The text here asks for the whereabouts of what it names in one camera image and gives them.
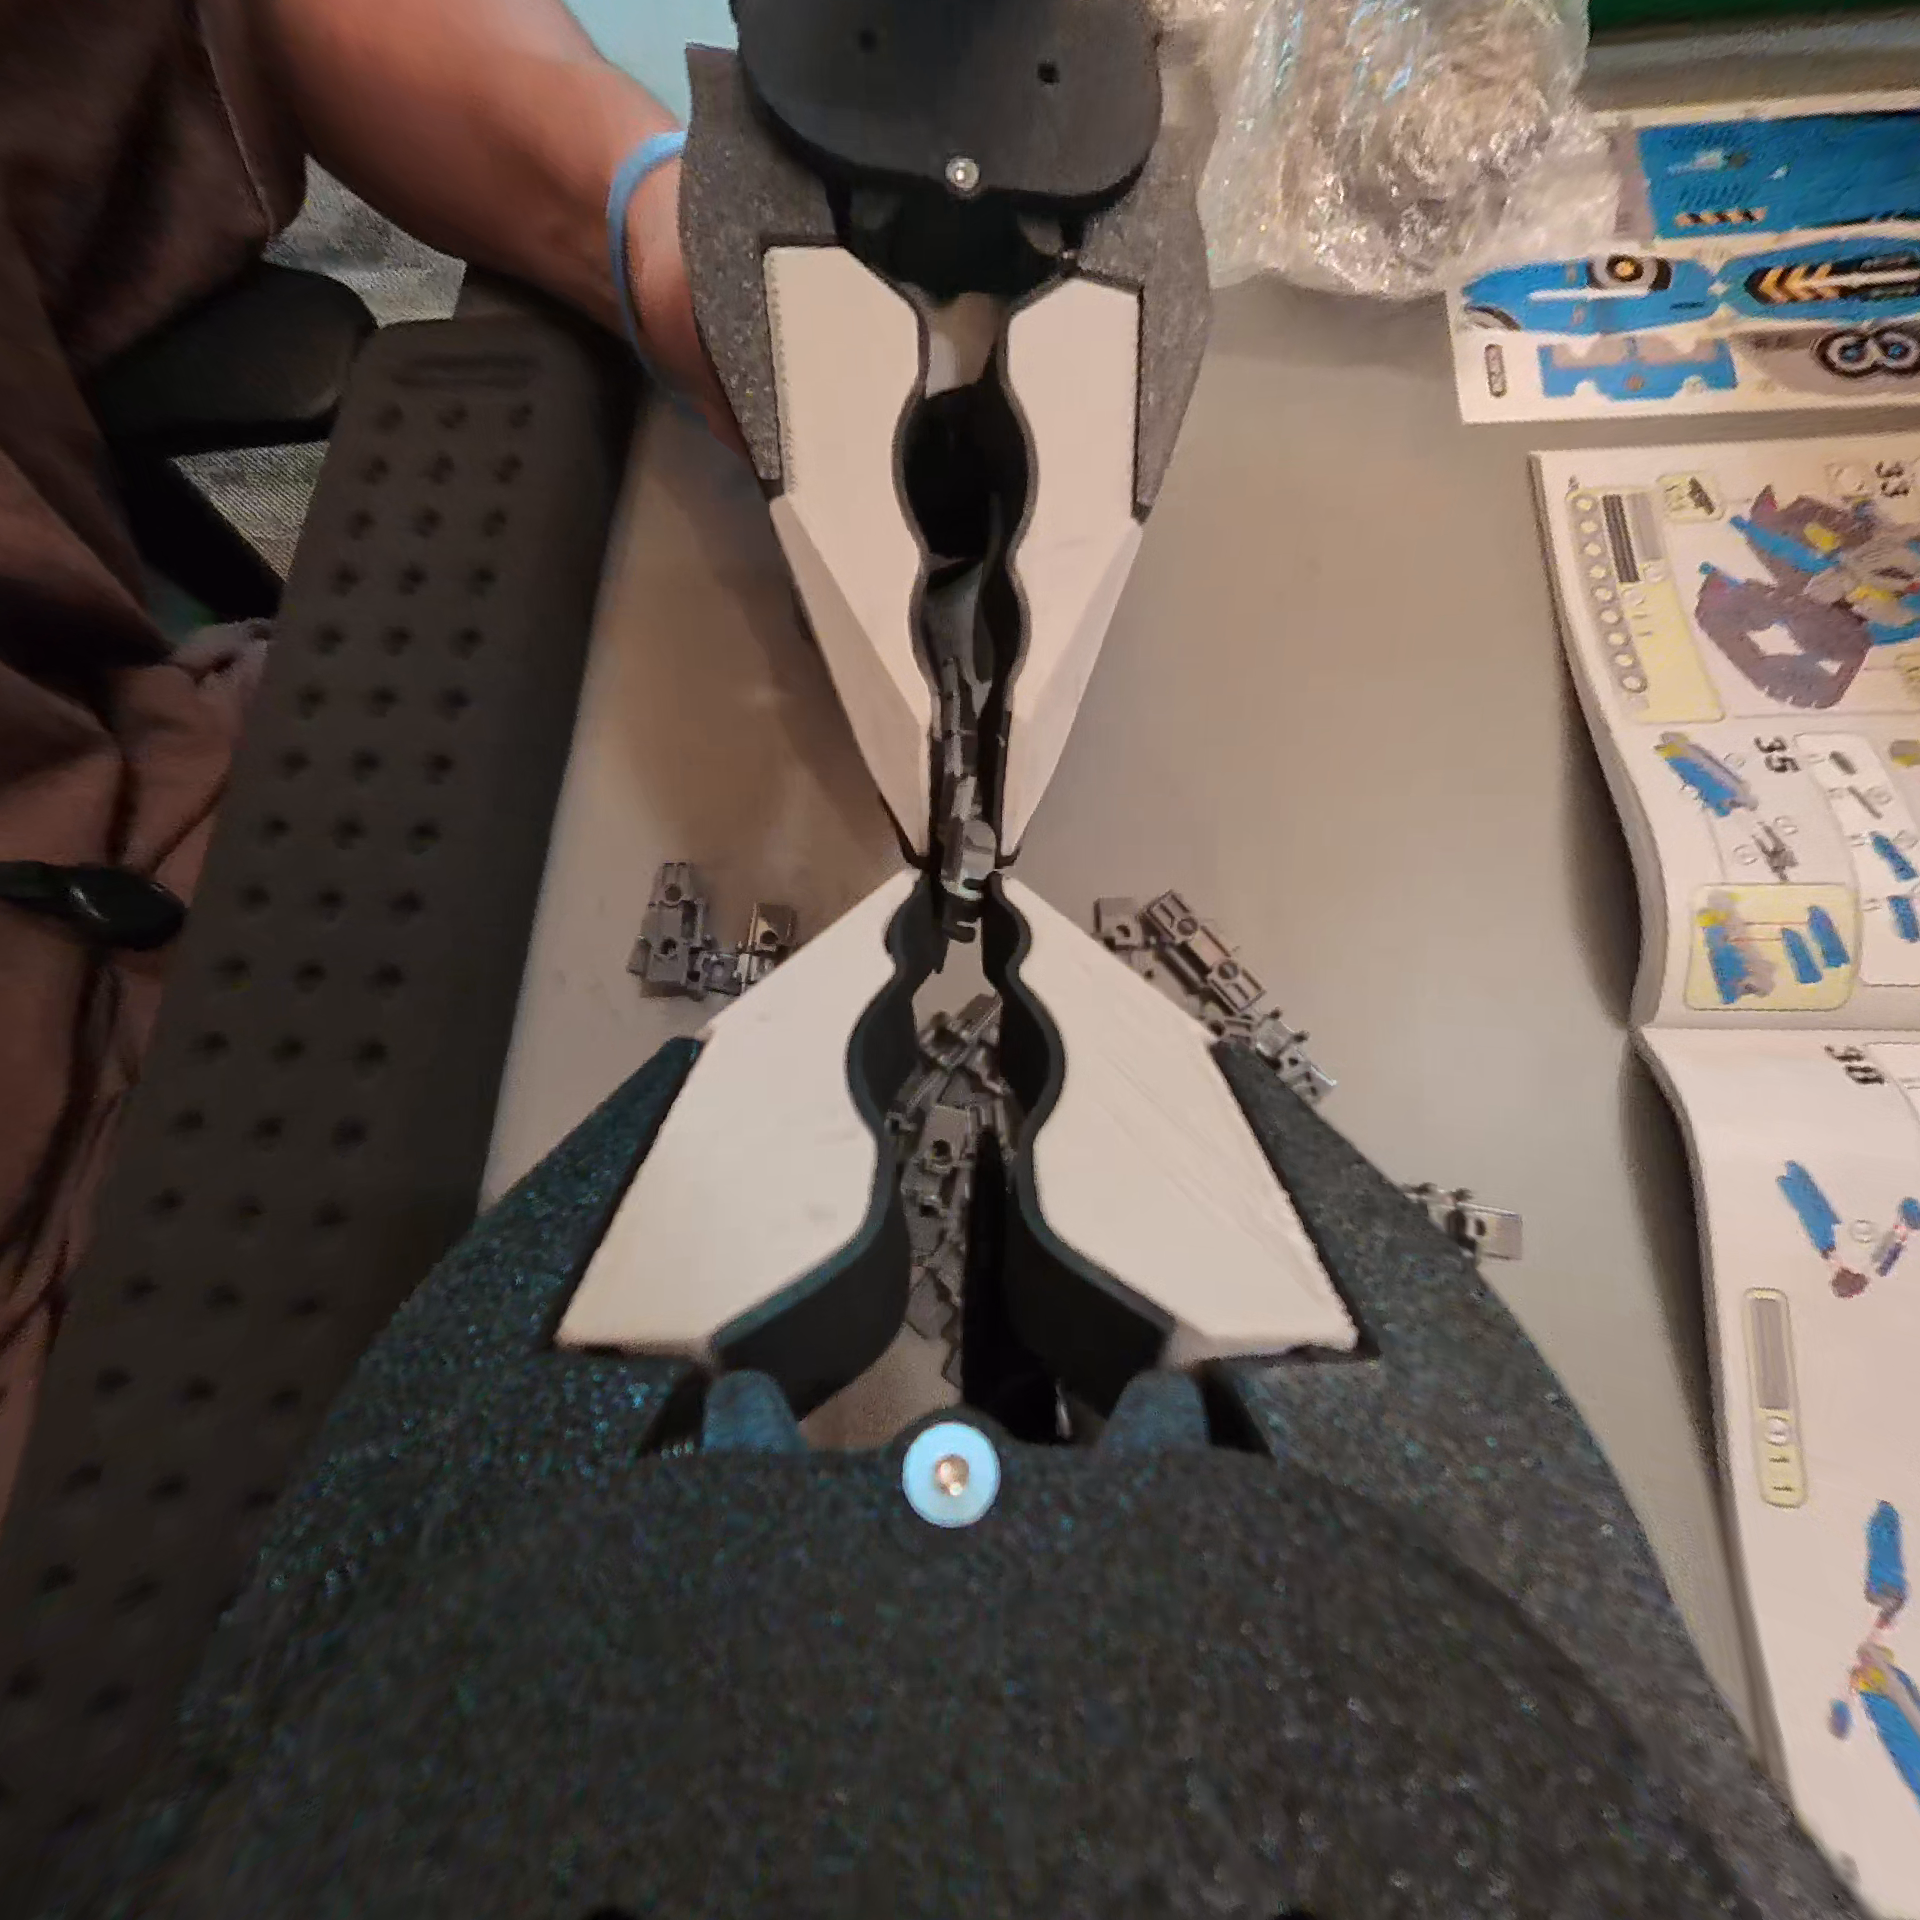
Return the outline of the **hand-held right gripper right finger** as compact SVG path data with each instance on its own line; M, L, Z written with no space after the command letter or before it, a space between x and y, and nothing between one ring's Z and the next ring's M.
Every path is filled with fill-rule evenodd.
M1014 1339L1099 1411L1150 1369L1355 1354L1360 1328L1208 1031L1020 879L988 885L981 937L1014 1100Z

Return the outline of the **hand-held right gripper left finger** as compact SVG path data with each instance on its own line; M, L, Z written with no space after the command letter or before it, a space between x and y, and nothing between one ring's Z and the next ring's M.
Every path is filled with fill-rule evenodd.
M587 1255L557 1348L760 1372L798 1417L899 1332L889 1114L920 1066L925 876L891 876L718 1012Z

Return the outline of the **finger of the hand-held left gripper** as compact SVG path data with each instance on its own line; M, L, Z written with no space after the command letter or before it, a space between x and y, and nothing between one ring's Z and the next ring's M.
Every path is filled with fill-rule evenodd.
M855 252L762 254L780 426L774 530L857 750L902 840L931 846L936 701L920 651L925 542L902 424L925 395L915 305Z
M1140 296L1077 274L1051 284L1014 309L997 371L1023 454L1020 509L987 578L997 860L1009 866L1140 554Z

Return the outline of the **pile of grey track links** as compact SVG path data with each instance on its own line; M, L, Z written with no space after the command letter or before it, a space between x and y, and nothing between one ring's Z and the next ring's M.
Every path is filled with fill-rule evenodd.
M1158 985L1213 1037L1246 1042L1286 1090L1320 1102L1332 1078L1310 1058L1309 1036L1273 1005L1260 976L1187 893L1099 896L1099 945ZM658 866L627 962L651 995L709 1001L741 995L801 945L792 906L759 901L733 943L712 926L709 900L689 861ZM910 1232L906 1328L938 1348L943 1379L961 1383L964 1259L983 1142L1009 1145L1018 1102L1000 1074L1000 1001L973 994L920 1026L920 1054L891 1100L886 1130L899 1154Z

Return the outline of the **person's left forearm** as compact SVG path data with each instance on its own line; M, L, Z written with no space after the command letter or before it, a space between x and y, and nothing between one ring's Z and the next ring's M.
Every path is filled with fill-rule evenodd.
M329 175L428 247L618 330L613 175L636 142L680 125L566 5L269 2L247 11L274 94ZM745 454L702 332L698 343L697 393L681 398Z

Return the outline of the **grey desk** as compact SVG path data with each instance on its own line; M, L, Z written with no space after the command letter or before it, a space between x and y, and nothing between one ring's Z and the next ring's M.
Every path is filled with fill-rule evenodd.
M1607 1451L1701 1661L1768 1746L1718 1473L1678 1123L1628 1033L1636 875L1555 637L1535 445L1810 415L1465 424L1443 309L1251 280L1208 360L1015 876L1075 923L1166 887L1309 1033L1403 1185L1524 1217L1490 1280ZM653 870L819 931L898 846L762 497L647 395L494 1126L494 1204L709 1009L627 973Z

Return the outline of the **blue wristband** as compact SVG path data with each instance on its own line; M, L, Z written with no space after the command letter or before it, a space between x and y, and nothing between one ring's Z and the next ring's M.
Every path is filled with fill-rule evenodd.
M613 175L605 231L618 332L662 386L694 395L703 348L681 249L684 145L684 128L636 142Z

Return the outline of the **crumpled clear plastic bag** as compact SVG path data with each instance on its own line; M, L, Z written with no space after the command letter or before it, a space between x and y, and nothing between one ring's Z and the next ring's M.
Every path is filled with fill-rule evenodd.
M1570 2L1158 5L1202 62L1208 280L1417 299L1606 247L1620 165Z

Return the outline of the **blue sticker sheet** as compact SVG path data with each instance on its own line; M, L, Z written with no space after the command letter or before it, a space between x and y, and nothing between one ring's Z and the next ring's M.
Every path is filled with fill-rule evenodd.
M1611 238L1446 301L1465 420L1914 407L1914 88L1597 124Z

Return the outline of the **instruction booklet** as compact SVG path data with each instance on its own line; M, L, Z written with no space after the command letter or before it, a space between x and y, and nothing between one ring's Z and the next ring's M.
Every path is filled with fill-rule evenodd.
M1789 1800L1914 1914L1914 434L1530 456L1687 1142L1718 1453Z

